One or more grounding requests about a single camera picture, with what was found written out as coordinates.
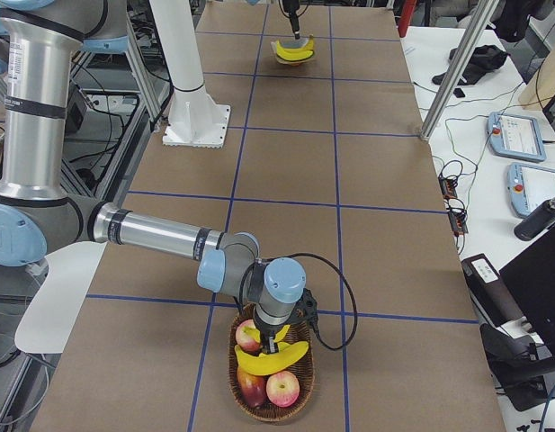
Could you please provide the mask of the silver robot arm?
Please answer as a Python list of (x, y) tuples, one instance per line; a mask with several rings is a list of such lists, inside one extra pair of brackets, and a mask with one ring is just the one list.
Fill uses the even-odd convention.
[(166, 105), (152, 94), (124, 1), (1, 1), (9, 39), (5, 132), (0, 175), (0, 266), (24, 266), (65, 246), (92, 241), (135, 245), (199, 263), (199, 286), (252, 304), (263, 352), (285, 351), (284, 327), (297, 321), (303, 267), (289, 257), (262, 259), (256, 239), (163, 220), (109, 202), (109, 169), (121, 140), (93, 153), (99, 176), (88, 195), (60, 180), (78, 51), (124, 55), (139, 88), (139, 106), (155, 116)]

